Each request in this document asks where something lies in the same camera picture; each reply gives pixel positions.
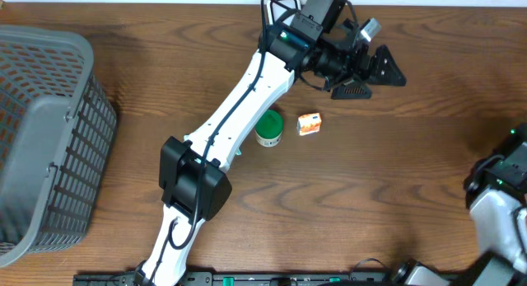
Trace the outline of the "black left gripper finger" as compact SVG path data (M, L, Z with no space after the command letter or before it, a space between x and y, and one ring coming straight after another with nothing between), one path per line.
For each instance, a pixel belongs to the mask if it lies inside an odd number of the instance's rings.
M367 83L378 86L404 87L407 79L387 45L379 46L371 58Z
M332 100L357 100L370 99L372 91L364 83L354 82L348 85L341 85L332 90Z

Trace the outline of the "small orange juice carton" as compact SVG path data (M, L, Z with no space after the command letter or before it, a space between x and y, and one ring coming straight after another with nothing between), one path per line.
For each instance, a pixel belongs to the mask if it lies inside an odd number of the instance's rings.
M297 132L300 136L316 134L320 131L321 125L320 113L301 115L297 119Z

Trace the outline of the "green lid jar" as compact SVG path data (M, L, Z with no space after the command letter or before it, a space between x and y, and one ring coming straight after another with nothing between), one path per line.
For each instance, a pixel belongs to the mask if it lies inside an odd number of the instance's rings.
M275 110L267 110L254 129L256 140L260 145L266 148L274 147L282 138L283 118Z

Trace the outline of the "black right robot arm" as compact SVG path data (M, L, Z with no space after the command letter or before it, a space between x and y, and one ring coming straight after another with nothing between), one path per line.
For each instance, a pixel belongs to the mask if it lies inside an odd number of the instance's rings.
M404 285L526 284L526 124L510 130L464 181L465 203L478 239L479 257L465 272L446 278L415 260L389 281Z

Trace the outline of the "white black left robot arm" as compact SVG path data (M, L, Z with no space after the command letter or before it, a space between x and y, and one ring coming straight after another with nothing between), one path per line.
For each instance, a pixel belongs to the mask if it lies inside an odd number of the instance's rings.
M261 0L258 48L240 81L218 109L186 139L168 138L161 148L159 185L163 219L150 257L134 274L137 285L175 285L200 227L231 194L227 172L247 135L270 106L312 72L335 100L367 99L371 86L402 87L406 77L389 49L369 45L380 24L343 23L342 40L331 40L348 0L307 0L302 7L272 12L277 0Z

